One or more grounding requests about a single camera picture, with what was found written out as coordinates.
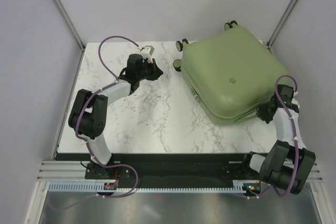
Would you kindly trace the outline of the green suitcase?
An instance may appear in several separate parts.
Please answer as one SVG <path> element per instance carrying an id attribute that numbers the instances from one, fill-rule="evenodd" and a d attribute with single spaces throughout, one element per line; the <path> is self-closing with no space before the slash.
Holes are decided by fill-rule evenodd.
<path id="1" fill-rule="evenodd" d="M 181 73 L 211 122 L 238 123 L 267 103 L 285 66 L 238 26 L 183 48 Z"/>

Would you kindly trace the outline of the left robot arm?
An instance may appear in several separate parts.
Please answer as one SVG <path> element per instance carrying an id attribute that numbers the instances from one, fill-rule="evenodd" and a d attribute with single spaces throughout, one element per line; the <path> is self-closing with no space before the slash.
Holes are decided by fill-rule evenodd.
<path id="1" fill-rule="evenodd" d="M 110 162 L 112 153 L 103 134 L 108 106 L 133 94 L 142 80 L 155 81 L 162 74 L 148 52 L 130 54 L 127 66 L 115 82 L 96 92 L 86 89 L 77 92 L 68 124 L 76 137 L 85 142 L 91 156 L 85 179 L 108 179 L 115 173 L 115 165 Z"/>

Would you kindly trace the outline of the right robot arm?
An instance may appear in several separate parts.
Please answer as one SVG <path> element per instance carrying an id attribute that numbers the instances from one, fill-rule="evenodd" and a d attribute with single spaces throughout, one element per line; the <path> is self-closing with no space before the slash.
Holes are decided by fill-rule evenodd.
<path id="1" fill-rule="evenodd" d="M 314 152 L 302 141 L 298 117 L 299 104 L 293 101 L 294 88 L 279 84 L 266 104 L 256 109 L 256 116 L 266 123 L 274 122 L 276 141 L 266 155 L 249 152 L 240 166 L 241 174 L 258 179 L 274 188 L 297 195 L 301 192 L 316 161 Z"/>

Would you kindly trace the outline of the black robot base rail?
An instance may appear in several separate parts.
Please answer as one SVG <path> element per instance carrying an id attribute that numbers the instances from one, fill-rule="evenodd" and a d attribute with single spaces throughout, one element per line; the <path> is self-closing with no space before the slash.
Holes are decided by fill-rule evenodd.
<path id="1" fill-rule="evenodd" d="M 87 165 L 85 179 L 117 179 L 120 188 L 220 189 L 258 180 L 244 154 L 113 154 L 108 168 Z"/>

